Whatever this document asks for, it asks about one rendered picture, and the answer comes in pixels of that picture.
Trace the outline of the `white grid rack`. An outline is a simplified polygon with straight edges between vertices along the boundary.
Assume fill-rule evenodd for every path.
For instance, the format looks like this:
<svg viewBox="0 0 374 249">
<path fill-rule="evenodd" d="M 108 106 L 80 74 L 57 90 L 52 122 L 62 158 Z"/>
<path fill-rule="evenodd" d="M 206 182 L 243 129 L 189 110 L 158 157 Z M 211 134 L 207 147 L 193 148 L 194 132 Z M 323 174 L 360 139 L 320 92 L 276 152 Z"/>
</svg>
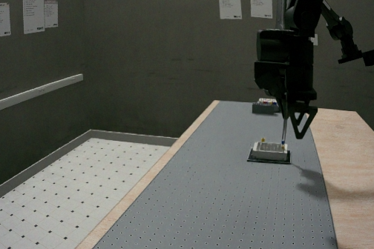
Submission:
<svg viewBox="0 0 374 249">
<path fill-rule="evenodd" d="M 270 144 L 270 145 L 268 145 Z M 264 148 L 262 146 L 265 146 Z M 263 150 L 264 149 L 264 150 Z M 274 152 L 276 151 L 276 152 Z M 273 159 L 286 161 L 287 155 L 287 144 L 285 144 L 284 150 L 281 149 L 281 144 L 264 142 L 255 142 L 255 146 L 252 152 L 252 158 L 256 159 Z"/>
</svg>

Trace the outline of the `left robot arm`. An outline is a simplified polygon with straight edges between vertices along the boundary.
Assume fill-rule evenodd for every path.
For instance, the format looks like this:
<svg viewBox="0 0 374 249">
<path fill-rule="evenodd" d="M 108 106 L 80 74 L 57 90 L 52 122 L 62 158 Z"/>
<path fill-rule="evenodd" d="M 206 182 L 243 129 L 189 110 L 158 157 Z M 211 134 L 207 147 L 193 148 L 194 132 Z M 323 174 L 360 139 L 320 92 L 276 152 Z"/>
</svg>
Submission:
<svg viewBox="0 0 374 249">
<path fill-rule="evenodd" d="M 307 69 L 307 65 L 314 62 L 314 42 L 309 37 L 315 38 L 322 3 L 323 0 L 289 0 L 285 13 L 289 30 L 257 32 L 254 81 L 260 89 L 280 80 L 278 68 L 283 68 L 286 72 L 286 90 L 302 90 L 303 67 L 299 66 L 304 64 Z M 288 57 L 289 62 L 297 66 L 286 62 Z"/>
</svg>

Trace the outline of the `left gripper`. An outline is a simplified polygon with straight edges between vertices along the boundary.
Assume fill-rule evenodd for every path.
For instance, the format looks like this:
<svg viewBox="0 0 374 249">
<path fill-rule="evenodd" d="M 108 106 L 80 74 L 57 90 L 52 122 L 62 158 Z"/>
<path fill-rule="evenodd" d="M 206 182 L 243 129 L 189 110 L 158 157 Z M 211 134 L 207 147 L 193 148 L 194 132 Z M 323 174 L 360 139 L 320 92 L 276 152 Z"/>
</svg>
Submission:
<svg viewBox="0 0 374 249">
<path fill-rule="evenodd" d="M 300 64 L 300 67 L 303 67 L 302 90 L 286 90 L 285 93 L 287 110 L 296 139 L 303 139 L 318 112 L 318 107 L 309 106 L 310 100 L 317 100 L 317 93 L 313 88 L 313 65 L 307 65 L 307 69 L 305 69 L 304 64 Z M 298 119 L 295 118 L 295 113 L 300 113 Z M 309 114 L 309 117 L 302 131 L 299 132 L 298 125 L 300 125 L 305 113 Z"/>
</svg>

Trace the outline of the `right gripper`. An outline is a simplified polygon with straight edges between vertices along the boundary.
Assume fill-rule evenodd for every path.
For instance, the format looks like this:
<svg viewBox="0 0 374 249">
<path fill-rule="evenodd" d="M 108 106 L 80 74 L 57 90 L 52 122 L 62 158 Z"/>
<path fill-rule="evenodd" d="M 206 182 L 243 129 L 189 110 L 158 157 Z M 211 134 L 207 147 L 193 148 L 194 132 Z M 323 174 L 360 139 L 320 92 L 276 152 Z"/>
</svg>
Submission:
<svg viewBox="0 0 374 249">
<path fill-rule="evenodd" d="M 284 119 L 284 117 L 285 117 L 285 119 L 288 119 L 289 118 L 289 112 L 287 112 L 285 93 L 282 93 L 282 92 L 278 91 L 273 97 L 276 98 L 276 102 L 278 103 L 278 106 L 279 106 L 280 111 L 282 113 L 283 119 Z"/>
</svg>

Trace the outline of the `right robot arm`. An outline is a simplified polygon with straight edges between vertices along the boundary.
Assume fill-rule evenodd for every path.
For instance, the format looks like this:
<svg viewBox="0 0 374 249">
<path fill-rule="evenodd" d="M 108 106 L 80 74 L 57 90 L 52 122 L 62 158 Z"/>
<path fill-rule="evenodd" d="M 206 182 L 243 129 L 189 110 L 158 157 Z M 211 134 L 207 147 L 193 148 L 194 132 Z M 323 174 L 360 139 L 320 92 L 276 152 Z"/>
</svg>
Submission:
<svg viewBox="0 0 374 249">
<path fill-rule="evenodd" d="M 275 30 L 289 30 L 289 25 L 286 23 L 285 19 L 285 13 L 288 4 L 289 0 L 278 0 Z M 352 40 L 352 25 L 343 16 L 339 17 L 339 15 L 337 15 L 334 12 L 334 10 L 329 6 L 326 0 L 323 0 L 321 9 L 321 14 L 327 21 L 326 27 L 329 30 L 329 34 L 335 41 L 341 40 L 341 51 L 343 53 L 341 58 L 344 59 L 362 53 L 361 50 L 358 50 L 357 45 L 354 44 L 354 41 Z M 284 78 L 285 69 L 278 69 L 280 71 L 280 77 L 283 77 L 281 77 L 281 79 L 275 82 L 274 84 L 271 83 L 263 89 L 267 96 L 274 96 L 278 91 L 286 93 Z"/>
</svg>

